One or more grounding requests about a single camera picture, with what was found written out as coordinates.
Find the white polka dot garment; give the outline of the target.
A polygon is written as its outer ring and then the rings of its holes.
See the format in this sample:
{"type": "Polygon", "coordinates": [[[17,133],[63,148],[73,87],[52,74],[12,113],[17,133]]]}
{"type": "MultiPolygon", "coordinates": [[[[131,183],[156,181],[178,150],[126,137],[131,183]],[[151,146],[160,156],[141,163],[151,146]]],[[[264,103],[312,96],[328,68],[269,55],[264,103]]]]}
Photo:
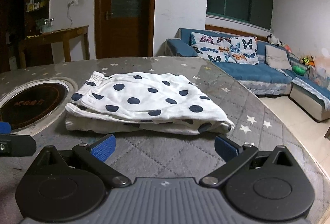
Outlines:
{"type": "Polygon", "coordinates": [[[183,75],[93,72],[65,106],[68,131],[228,133],[235,124],[183,75]]]}

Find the black round induction cooktop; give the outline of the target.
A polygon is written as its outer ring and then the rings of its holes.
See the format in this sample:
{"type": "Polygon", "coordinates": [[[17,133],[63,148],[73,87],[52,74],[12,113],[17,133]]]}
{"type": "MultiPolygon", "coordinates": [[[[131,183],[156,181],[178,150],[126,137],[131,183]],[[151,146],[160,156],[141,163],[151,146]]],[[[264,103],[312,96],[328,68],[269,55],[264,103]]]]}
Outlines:
{"type": "Polygon", "coordinates": [[[65,100],[68,88],[60,83],[29,87],[1,105],[1,121],[21,129],[44,118],[65,100]]]}

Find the grey star quilted tablecloth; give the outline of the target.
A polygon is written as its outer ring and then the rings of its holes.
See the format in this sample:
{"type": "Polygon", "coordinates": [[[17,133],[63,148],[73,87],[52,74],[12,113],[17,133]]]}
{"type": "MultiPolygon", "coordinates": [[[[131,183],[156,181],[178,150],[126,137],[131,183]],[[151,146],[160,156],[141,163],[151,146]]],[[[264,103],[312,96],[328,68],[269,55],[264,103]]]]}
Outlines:
{"type": "MultiPolygon", "coordinates": [[[[234,123],[228,137],[271,151],[286,146],[315,190],[309,212],[312,223],[329,216],[329,178],[286,125],[243,85],[209,61],[195,57],[108,58],[19,69],[1,74],[1,97],[13,95],[32,81],[59,79],[78,90],[98,71],[106,76],[147,72],[183,75],[224,110],[234,123]]],[[[116,135],[116,150],[107,164],[131,179],[136,177],[195,177],[219,168],[224,161],[214,150],[214,133],[197,136],[137,131],[116,135]]]]}

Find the blue corner sofa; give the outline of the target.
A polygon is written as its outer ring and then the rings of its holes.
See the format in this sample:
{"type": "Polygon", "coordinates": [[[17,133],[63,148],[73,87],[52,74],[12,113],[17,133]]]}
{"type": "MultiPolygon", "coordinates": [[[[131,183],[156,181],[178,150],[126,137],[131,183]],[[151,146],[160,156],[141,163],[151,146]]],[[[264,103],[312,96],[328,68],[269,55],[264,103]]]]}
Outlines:
{"type": "MultiPolygon", "coordinates": [[[[167,56],[199,57],[190,46],[190,34],[192,32],[206,34],[207,36],[256,37],[252,35],[234,36],[228,33],[180,28],[177,31],[176,38],[166,40],[165,54],[167,56]]],[[[316,121],[320,122],[329,119],[329,75],[321,76],[316,68],[302,65],[296,56],[283,47],[279,47],[279,49],[286,51],[291,67],[297,65],[306,69],[305,75],[297,75],[293,70],[271,68],[265,62],[265,45],[271,44],[258,39],[258,65],[212,63],[234,77],[257,96],[287,95],[316,121]]]]}

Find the butterfly print pillow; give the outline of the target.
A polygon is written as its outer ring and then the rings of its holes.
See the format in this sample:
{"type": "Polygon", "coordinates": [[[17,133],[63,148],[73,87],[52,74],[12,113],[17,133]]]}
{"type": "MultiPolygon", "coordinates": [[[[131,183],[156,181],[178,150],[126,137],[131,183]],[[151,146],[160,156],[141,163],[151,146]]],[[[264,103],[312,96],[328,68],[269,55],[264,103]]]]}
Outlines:
{"type": "Polygon", "coordinates": [[[207,36],[192,32],[190,46],[211,62],[258,65],[257,37],[207,36]]]}

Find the beige cushion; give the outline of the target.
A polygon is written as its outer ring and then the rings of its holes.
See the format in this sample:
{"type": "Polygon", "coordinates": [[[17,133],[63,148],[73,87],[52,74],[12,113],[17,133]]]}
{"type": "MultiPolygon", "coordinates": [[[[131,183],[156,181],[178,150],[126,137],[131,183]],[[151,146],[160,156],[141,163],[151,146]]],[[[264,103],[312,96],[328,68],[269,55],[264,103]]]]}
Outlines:
{"type": "Polygon", "coordinates": [[[275,69],[292,70],[285,50],[281,50],[279,47],[274,47],[272,45],[265,45],[265,48],[265,62],[268,66],[275,69]]]}

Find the green toy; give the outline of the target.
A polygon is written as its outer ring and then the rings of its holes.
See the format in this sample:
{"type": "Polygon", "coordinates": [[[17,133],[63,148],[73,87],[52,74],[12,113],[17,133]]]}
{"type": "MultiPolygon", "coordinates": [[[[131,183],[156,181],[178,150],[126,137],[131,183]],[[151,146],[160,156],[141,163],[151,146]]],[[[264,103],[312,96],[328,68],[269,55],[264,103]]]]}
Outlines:
{"type": "Polygon", "coordinates": [[[300,76],[304,76],[306,73],[306,69],[301,68],[300,66],[297,66],[297,65],[293,66],[292,70],[294,73],[296,73],[297,75],[300,75],[300,76]]]}

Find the orange yellow toy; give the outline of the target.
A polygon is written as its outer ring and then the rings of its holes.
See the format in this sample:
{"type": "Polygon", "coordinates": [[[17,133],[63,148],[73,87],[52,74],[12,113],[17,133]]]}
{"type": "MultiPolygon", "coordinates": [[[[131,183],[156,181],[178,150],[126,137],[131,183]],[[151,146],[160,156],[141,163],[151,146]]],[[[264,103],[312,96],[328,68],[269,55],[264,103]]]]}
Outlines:
{"type": "Polygon", "coordinates": [[[300,63],[307,67],[313,67],[315,66],[315,60],[314,57],[311,55],[304,56],[300,59],[300,63]]]}

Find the brown wooden side table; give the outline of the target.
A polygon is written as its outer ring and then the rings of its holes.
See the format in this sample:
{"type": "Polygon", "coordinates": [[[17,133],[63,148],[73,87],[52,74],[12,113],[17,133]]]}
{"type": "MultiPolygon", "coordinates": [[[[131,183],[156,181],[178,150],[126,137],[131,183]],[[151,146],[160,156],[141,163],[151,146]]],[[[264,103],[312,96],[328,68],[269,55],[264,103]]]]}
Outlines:
{"type": "Polygon", "coordinates": [[[89,51],[89,42],[88,42],[88,26],[61,29],[58,31],[43,33],[37,36],[27,37],[23,40],[19,47],[19,56],[20,56],[20,64],[21,68],[26,68],[26,59],[24,50],[28,47],[42,46],[51,43],[61,42],[63,45],[64,51],[64,59],[65,62],[71,62],[71,51],[69,41],[71,39],[77,38],[79,36],[83,36],[83,52],[86,56],[86,59],[90,59],[90,51],[89,51]]]}

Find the black white plush toy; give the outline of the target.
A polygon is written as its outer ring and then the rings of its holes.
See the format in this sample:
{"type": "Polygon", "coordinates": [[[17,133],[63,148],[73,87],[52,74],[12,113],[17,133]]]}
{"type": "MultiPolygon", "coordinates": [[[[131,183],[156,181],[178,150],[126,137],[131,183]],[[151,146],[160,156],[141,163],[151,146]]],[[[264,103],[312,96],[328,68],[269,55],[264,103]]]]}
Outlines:
{"type": "Polygon", "coordinates": [[[268,40],[268,43],[271,44],[271,45],[275,45],[275,46],[278,46],[278,47],[283,46],[283,43],[278,38],[276,38],[273,34],[269,34],[267,36],[267,40],[268,40]]]}

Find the clear kettle on table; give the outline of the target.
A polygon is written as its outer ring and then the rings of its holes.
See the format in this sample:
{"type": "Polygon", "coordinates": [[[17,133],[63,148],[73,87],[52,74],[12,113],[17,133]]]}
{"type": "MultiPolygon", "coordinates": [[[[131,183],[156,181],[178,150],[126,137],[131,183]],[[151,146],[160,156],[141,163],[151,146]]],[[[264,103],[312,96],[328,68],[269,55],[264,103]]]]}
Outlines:
{"type": "Polygon", "coordinates": [[[53,31],[52,23],[54,22],[54,18],[43,19],[39,26],[40,33],[51,33],[53,31]]]}

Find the dark wooden shelf unit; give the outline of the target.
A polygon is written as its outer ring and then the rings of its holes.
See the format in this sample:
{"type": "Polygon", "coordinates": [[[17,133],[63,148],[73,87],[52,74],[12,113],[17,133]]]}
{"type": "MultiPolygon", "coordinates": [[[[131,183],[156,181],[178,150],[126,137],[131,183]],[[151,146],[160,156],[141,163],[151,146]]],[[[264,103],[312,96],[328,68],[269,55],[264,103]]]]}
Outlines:
{"type": "Polygon", "coordinates": [[[1,0],[1,72],[21,67],[19,45],[40,34],[43,21],[50,18],[49,0],[1,0]]]}

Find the dark brown wooden door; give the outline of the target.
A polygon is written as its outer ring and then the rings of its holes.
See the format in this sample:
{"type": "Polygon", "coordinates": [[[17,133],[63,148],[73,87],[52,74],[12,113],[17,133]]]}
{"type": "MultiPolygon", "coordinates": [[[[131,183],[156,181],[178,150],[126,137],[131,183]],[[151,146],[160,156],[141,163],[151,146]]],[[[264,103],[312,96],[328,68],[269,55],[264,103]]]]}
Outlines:
{"type": "Polygon", "coordinates": [[[155,0],[95,0],[97,58],[153,54],[155,0]]]}

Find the white wall socket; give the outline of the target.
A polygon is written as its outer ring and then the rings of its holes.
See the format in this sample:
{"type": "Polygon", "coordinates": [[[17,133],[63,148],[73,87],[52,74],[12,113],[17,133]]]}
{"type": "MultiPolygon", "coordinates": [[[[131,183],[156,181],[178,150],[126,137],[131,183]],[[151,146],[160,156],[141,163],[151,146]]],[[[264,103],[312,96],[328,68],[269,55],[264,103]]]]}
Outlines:
{"type": "Polygon", "coordinates": [[[71,0],[68,2],[68,7],[79,5],[79,0],[71,0]]]}

